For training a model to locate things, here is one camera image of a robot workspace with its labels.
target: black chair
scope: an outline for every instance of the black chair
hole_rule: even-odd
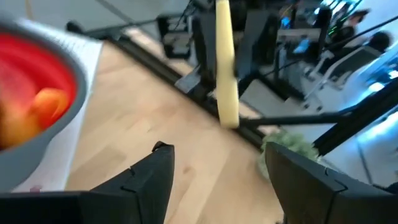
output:
[[[332,80],[337,87],[342,88],[352,73],[379,58],[381,55],[382,53],[380,51],[369,46],[362,46],[352,51],[328,68],[320,81],[307,93],[306,98],[311,97],[318,90],[321,90],[322,86],[329,79]]]

